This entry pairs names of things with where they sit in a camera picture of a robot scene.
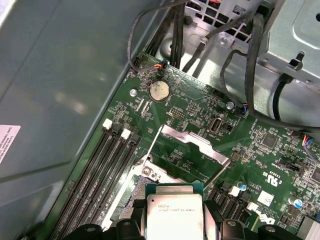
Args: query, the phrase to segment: green circuit board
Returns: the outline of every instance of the green circuit board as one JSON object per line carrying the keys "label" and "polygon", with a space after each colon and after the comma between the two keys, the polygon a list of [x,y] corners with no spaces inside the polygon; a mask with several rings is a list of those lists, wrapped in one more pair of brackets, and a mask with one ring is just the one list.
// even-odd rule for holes
{"label": "green circuit board", "polygon": [[[150,66],[158,61],[144,53],[140,54],[141,66]],[[138,74],[128,72],[70,181],[76,181],[83,171],[101,137],[105,119],[140,136],[130,164],[148,152],[158,130],[165,124],[179,132],[188,131],[201,136],[212,144],[215,151],[231,160],[216,184],[226,181],[235,186],[238,182],[246,185],[249,201],[257,204],[260,212],[254,230],[273,221],[295,233],[303,216],[313,218],[318,213],[320,189],[317,180],[320,179],[320,164],[306,155],[300,138],[290,136],[288,129],[257,121],[237,107],[227,109],[229,100],[223,94],[171,66],[165,69],[161,77],[161,81],[169,86],[170,94],[165,101],[154,101],[150,96],[150,85],[157,80],[159,76],[156,69]],[[130,94],[131,90],[136,90],[136,93]],[[213,132],[213,120],[217,116],[222,122]],[[310,144],[309,149],[314,156],[320,157],[320,147],[316,143]],[[186,182],[206,183],[223,168],[216,160],[201,153],[198,146],[162,134],[158,136],[150,154],[154,164],[165,169],[170,176]],[[294,164],[300,171],[284,166],[283,160]],[[214,185],[208,188],[207,197]],[[291,196],[300,198],[303,207],[293,209],[288,202]],[[57,219],[67,197],[68,194],[63,191],[46,222],[47,231],[50,229],[48,223],[52,225]]]}

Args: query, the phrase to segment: white label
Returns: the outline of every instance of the white label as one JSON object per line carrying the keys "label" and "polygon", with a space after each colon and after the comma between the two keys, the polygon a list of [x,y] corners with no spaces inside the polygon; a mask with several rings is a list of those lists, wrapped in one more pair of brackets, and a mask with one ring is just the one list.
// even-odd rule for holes
{"label": "white label", "polygon": [[267,207],[270,207],[273,199],[274,199],[273,195],[262,190],[259,197],[258,197],[258,202],[266,205]]}
{"label": "white label", "polygon": [[0,125],[0,163],[8,152],[21,126]]}

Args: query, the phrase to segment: label sticker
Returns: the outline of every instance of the label sticker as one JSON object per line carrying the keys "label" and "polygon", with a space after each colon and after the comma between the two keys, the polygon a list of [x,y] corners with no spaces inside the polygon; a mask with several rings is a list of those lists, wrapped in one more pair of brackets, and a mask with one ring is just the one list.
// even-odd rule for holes
{"label": "label sticker", "polygon": [[0,163],[15,140],[21,126],[0,125]]}
{"label": "label sticker", "polygon": [[259,197],[258,197],[258,202],[266,205],[267,207],[270,207],[273,199],[274,199],[273,195],[262,190]]}

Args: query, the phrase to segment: motherboard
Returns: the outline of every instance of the motherboard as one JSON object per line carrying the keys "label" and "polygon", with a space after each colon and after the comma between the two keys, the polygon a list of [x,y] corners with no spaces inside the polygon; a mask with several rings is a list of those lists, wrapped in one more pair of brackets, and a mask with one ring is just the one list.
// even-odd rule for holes
{"label": "motherboard", "polygon": [[[141,53],[135,64],[158,62]],[[130,217],[147,183],[195,181],[223,217],[296,233],[320,209],[320,147],[308,145],[311,159],[302,138],[174,67],[129,70],[38,239]]]}

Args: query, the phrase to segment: gray metal surface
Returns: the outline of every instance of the gray metal surface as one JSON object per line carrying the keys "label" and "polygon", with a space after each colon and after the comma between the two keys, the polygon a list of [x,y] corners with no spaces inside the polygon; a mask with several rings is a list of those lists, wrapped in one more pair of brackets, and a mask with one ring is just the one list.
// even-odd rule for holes
{"label": "gray metal surface", "polygon": [[[47,216],[126,69],[131,23],[157,3],[14,5],[0,28],[0,124],[21,129],[0,164],[0,239]],[[154,30],[152,17],[141,21],[135,44]]]}
{"label": "gray metal surface", "polygon": [[[206,35],[209,31],[215,29],[215,22],[221,23],[217,20],[217,15],[223,13],[230,19],[236,19],[238,15],[233,13],[234,7],[240,6],[247,11],[252,11],[263,2],[259,1],[221,1],[219,9],[213,8],[209,5],[209,0],[194,0],[201,10],[195,10],[194,8],[186,7],[185,15],[190,16],[193,19],[193,24],[184,27],[183,32],[183,44],[184,44],[184,55],[181,60],[181,69],[189,61],[192,54],[195,52],[199,45],[200,38]],[[207,9],[216,11],[216,17],[211,17],[206,14]],[[204,17],[211,17],[213,23],[209,24],[204,21]],[[190,75],[194,75],[199,81],[211,85],[217,89],[220,87],[220,71],[224,64],[228,54],[233,49],[239,49],[242,52],[247,52],[248,39],[240,40],[235,37],[238,32],[241,31],[241,26],[235,28],[235,34],[223,32],[217,35],[213,40],[210,40],[206,49],[201,54],[200,58],[195,62],[192,68],[188,71]],[[166,38],[172,39],[172,28],[170,29]],[[168,48],[171,44],[170,41],[164,42],[165,46],[161,46],[163,49],[167,49],[167,53],[162,55],[159,51],[157,53],[158,58],[165,58],[170,51]],[[268,61],[260,60],[256,66],[255,73],[255,108],[260,112],[273,116],[272,113],[272,99],[273,93],[278,85],[278,78],[281,73],[281,69],[276,70],[272,68]],[[235,55],[229,67],[225,71],[225,80],[229,91],[237,96],[242,102],[246,101],[245,96],[245,70],[246,70],[246,59],[244,57]],[[286,85],[279,101],[279,111],[281,119],[285,122],[304,124],[309,126],[320,126],[320,83],[315,82],[303,82],[300,79],[294,80],[291,84]]]}
{"label": "gray metal surface", "polygon": [[[261,58],[305,83],[320,83],[320,0],[281,0],[264,33]],[[289,66],[304,53],[301,69]]]}
{"label": "gray metal surface", "polygon": [[303,240],[320,239],[320,223],[305,217],[296,235]]}

